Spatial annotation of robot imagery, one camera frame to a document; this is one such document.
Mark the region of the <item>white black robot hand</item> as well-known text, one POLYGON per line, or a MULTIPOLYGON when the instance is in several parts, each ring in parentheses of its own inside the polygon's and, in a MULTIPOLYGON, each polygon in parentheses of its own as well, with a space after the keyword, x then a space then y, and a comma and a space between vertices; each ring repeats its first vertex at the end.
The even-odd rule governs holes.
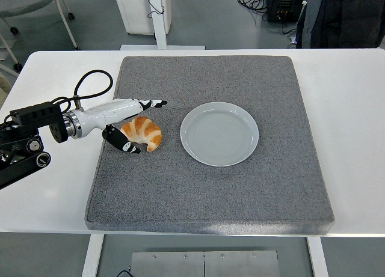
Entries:
POLYGON ((161 108, 165 100, 115 99, 87 111, 78 109, 66 114, 68 135, 74 139, 87 136, 94 129, 102 129, 103 139, 120 151, 139 153, 135 144, 146 144, 154 151, 162 141, 161 129, 147 117, 138 114, 149 108, 161 108))

